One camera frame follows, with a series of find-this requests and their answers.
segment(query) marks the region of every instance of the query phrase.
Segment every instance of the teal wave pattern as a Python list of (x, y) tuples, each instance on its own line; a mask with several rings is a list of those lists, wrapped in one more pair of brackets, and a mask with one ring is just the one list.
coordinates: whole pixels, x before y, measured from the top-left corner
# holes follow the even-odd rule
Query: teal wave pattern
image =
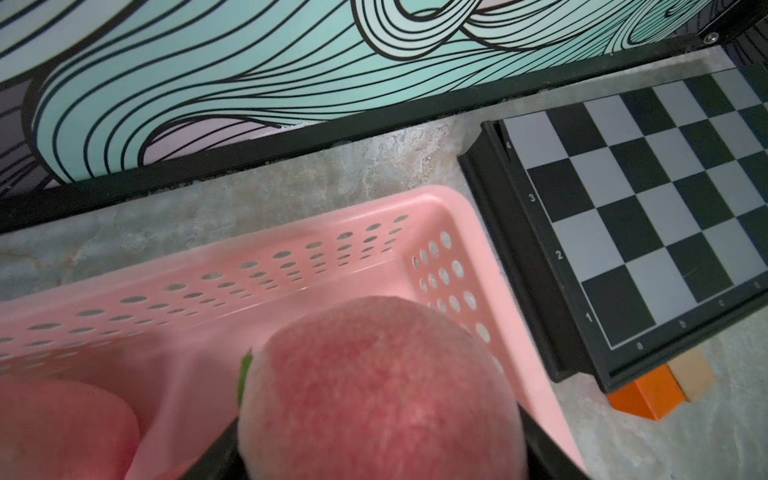
[(31, 131), (74, 182), (174, 125), (332, 120), (656, 41), (707, 1), (152, 0), (50, 73)]

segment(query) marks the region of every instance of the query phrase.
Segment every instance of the peach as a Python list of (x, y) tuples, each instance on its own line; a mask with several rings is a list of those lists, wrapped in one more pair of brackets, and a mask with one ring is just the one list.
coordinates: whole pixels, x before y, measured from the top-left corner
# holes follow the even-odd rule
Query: peach
[(524, 478), (517, 402), (485, 347), (394, 297), (281, 329), (246, 377), (238, 423), (251, 478)]
[(120, 397), (64, 380), (0, 383), (4, 480), (122, 480), (139, 426)]

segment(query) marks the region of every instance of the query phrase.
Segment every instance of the gray stone surface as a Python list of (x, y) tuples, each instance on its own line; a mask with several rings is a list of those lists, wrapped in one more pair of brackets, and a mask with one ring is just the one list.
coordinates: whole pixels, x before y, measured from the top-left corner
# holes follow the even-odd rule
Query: gray stone surface
[[(0, 301), (425, 184), (469, 197), (456, 163), (483, 120), (732, 64), (713, 48), (0, 236)], [(660, 423), (615, 412), (588, 376), (554, 390), (592, 478), (765, 478), (768, 311), (705, 342), (714, 391)]]

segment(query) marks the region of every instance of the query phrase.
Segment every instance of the chessboard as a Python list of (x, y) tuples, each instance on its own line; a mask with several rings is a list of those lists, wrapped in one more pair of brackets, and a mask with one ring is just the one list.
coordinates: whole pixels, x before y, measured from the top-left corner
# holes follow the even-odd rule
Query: chessboard
[[(766, 102), (768, 72), (758, 65), (486, 128), (504, 164), (496, 175), (514, 193), (502, 201), (525, 213), (515, 222), (528, 223), (546, 260), (523, 265), (527, 276), (517, 269), (515, 292), (522, 285), (536, 304), (562, 296), (601, 386), (648, 371), (765, 303)], [(478, 182), (485, 195), (504, 188), (476, 170), (487, 163), (482, 155), (462, 159), (465, 173), (475, 165), (468, 180), (476, 197)], [(514, 217), (488, 208), (495, 221)], [(521, 258), (514, 229), (502, 237), (495, 240), (510, 246), (518, 267), (534, 261)], [(536, 268), (551, 271), (558, 292), (536, 284)], [(550, 332), (563, 322), (532, 321)]]

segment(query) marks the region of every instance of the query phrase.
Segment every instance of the basket hole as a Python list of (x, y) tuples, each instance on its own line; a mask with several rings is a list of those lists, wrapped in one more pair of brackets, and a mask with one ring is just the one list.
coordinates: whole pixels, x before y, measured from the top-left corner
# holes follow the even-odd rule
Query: basket hole
[(475, 299), (475, 296), (472, 295), (472, 292), (464, 292), (464, 301), (472, 310), (478, 309), (478, 301)]
[(448, 250), (451, 249), (451, 245), (452, 245), (451, 236), (448, 235), (448, 232), (440, 233), (440, 243), (442, 243), (442, 245)]
[(458, 260), (453, 260), (453, 263), (451, 263), (451, 268), (453, 269), (453, 273), (455, 273), (458, 278), (464, 278), (464, 267), (458, 262)]
[(38, 323), (37, 325), (30, 326), (27, 330), (51, 330), (60, 326), (60, 323)]
[(498, 359), (494, 356), (491, 357), (491, 360), (493, 360), (493, 364), (496, 365), (498, 371), (504, 373), (504, 367), (502, 366), (502, 363), (499, 362)]
[(478, 335), (480, 335), (480, 338), (483, 339), (483, 342), (490, 343), (491, 342), (491, 333), (488, 331), (487, 328), (485, 328), (485, 325), (482, 323), (478, 323), (475, 325), (475, 330), (477, 330)]
[(146, 301), (147, 301), (146, 296), (134, 295), (134, 296), (129, 296), (128, 298), (123, 298), (122, 300), (120, 300), (120, 303), (141, 303)]
[(36, 342), (27, 343), (24, 346), (43, 346), (48, 345), (49, 343), (53, 343), (53, 340), (38, 340)]
[(82, 312), (78, 313), (78, 316), (96, 316), (101, 315), (104, 313), (102, 309), (92, 309), (92, 310), (83, 310)]
[(448, 298), (448, 303), (451, 304), (451, 308), (453, 308), (456, 311), (456, 313), (459, 313), (462, 311), (462, 305), (461, 303), (458, 302), (458, 299), (455, 296), (451, 295)]

